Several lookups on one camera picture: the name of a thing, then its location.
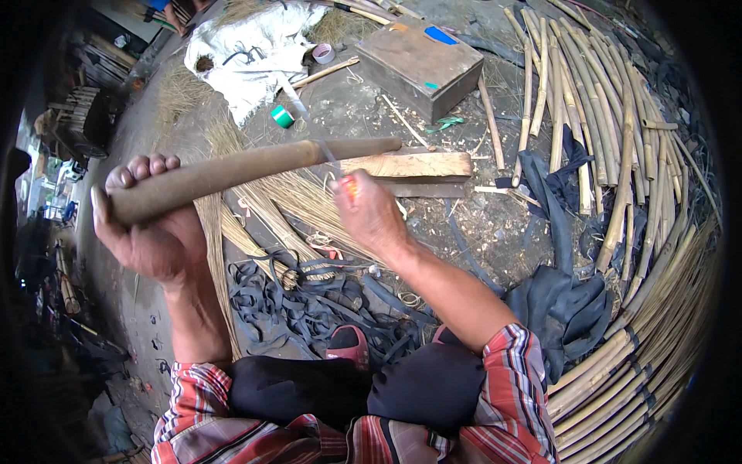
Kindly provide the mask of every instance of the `striped shirt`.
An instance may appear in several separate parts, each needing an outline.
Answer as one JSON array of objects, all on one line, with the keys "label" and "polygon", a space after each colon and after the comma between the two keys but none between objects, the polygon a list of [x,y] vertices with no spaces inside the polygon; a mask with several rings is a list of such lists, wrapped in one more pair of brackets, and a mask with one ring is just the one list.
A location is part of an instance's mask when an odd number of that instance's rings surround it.
[{"label": "striped shirt", "polygon": [[423,425],[378,416],[355,419],[346,434],[311,414],[286,427],[229,416],[232,380],[211,364],[174,363],[170,409],[154,431],[152,462],[214,463],[552,463],[541,347],[511,324],[484,348],[486,378],[473,423],[457,440]]}]

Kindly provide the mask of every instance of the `wall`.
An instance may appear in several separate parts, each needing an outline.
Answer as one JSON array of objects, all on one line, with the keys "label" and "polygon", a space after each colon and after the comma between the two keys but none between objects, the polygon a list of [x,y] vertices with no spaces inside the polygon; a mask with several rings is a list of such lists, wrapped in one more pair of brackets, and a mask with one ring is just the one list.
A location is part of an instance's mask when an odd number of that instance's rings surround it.
[{"label": "wall", "polygon": [[144,22],[128,15],[127,13],[115,11],[112,7],[114,1],[116,0],[92,0],[90,6],[102,15],[108,17],[110,20],[120,24],[126,29],[129,29],[132,34],[141,37],[145,42],[151,42],[160,30],[160,26],[155,22]]}]

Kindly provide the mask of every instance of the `hand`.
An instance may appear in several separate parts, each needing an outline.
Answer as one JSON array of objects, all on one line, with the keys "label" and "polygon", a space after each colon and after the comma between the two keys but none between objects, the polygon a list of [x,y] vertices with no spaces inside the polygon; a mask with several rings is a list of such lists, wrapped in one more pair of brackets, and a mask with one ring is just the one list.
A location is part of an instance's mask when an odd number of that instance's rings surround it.
[{"label": "hand", "polygon": [[341,184],[330,183],[343,225],[351,237],[377,256],[394,256],[412,241],[394,197],[362,169],[351,176],[358,187],[355,198]]},{"label": "hand", "polygon": [[[137,181],[178,169],[178,157],[135,157],[117,166],[105,181],[106,192],[128,189]],[[93,224],[98,239],[121,265],[160,282],[167,290],[207,266],[206,237],[193,204],[175,209],[147,224],[126,230],[111,215],[111,201],[99,187],[91,189]]]}]

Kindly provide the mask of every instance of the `wheel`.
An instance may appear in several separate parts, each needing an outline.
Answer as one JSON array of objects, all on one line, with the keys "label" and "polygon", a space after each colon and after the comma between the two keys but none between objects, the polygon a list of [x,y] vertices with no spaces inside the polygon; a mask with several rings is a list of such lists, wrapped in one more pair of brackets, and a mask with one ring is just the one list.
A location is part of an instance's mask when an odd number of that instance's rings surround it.
[{"label": "wheel", "polygon": [[124,362],[129,359],[129,353],[127,350],[124,350],[119,345],[104,339],[100,335],[95,336],[84,329],[80,329],[78,335],[82,339],[82,346],[94,358],[114,362]]},{"label": "wheel", "polygon": [[95,143],[77,142],[75,143],[75,149],[88,158],[108,158],[108,152]]}]

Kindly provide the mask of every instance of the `black pants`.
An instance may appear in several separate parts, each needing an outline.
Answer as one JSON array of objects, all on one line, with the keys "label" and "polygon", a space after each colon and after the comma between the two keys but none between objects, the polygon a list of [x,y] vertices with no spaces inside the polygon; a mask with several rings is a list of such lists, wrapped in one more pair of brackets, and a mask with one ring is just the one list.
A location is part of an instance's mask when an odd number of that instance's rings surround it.
[{"label": "black pants", "polygon": [[451,435],[471,423],[485,372],[467,348],[432,343],[373,376],[349,359],[249,356],[234,363],[232,378],[229,401],[238,417],[288,425],[314,414],[342,431],[370,414]]}]

